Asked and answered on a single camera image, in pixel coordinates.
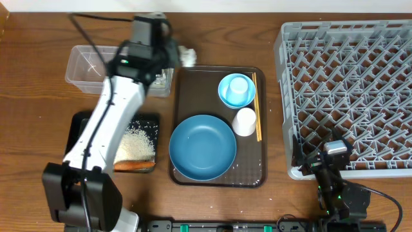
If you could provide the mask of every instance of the tray rim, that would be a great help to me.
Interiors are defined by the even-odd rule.
[[[198,187],[224,187],[224,188],[241,188],[241,189],[257,189],[260,188],[266,181],[268,177],[268,158],[267,158],[267,112],[266,112],[266,77],[265,74],[260,70],[259,68],[248,66],[207,66],[207,65],[199,65],[199,66],[194,66],[191,68],[184,68],[182,70],[179,70],[179,72],[190,72],[190,71],[199,71],[199,72],[228,72],[228,73],[256,73],[256,78],[260,80],[260,89],[258,91],[259,94],[259,109],[260,109],[260,114],[261,114],[261,132],[262,132],[262,163],[265,165],[262,165],[262,168],[264,170],[262,171],[262,179],[259,182],[258,185],[241,185],[241,184],[232,184],[232,185],[227,185],[227,184],[213,184],[213,183],[206,183],[206,182],[180,182],[177,180],[174,175],[173,175],[173,164],[170,159],[170,154],[169,154],[169,165],[168,165],[168,176],[169,178],[177,185],[181,186],[198,186]],[[177,122],[177,113],[178,113],[178,103],[179,103],[179,91],[180,91],[180,78],[179,75],[176,75],[176,86],[175,86],[175,92],[174,92],[174,107],[173,107],[173,123],[172,123],[172,130],[171,132],[174,131],[174,129],[178,126]]]

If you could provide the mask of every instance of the brown tray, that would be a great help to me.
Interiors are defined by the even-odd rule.
[[[201,114],[218,117],[231,127],[231,122],[238,110],[225,106],[218,95],[219,82],[231,73],[242,73],[250,78],[252,78],[253,73],[256,73],[262,141],[258,142],[256,131],[248,137],[240,137],[235,134],[238,148],[233,165],[222,176],[213,180],[196,181],[188,179],[173,166],[172,162],[169,162],[169,174],[177,184],[256,188],[266,180],[266,91],[265,76],[261,70],[222,66],[195,66],[180,70],[176,83],[173,128],[176,128],[185,119]],[[252,102],[247,107],[254,109],[254,103]]]

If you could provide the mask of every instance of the green connector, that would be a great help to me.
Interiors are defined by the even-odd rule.
[[[272,226],[263,226],[263,232],[272,232]]]
[[[180,232],[189,232],[189,225],[180,225]]]

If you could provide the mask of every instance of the white rice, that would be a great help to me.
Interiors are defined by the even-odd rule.
[[[155,161],[155,148],[146,132],[128,128],[116,152],[115,163],[125,160]]]

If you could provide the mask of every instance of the gray dish rack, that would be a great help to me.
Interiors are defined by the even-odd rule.
[[[288,174],[292,136],[321,150],[335,127],[354,145],[344,178],[412,177],[412,20],[285,23],[276,39]]]

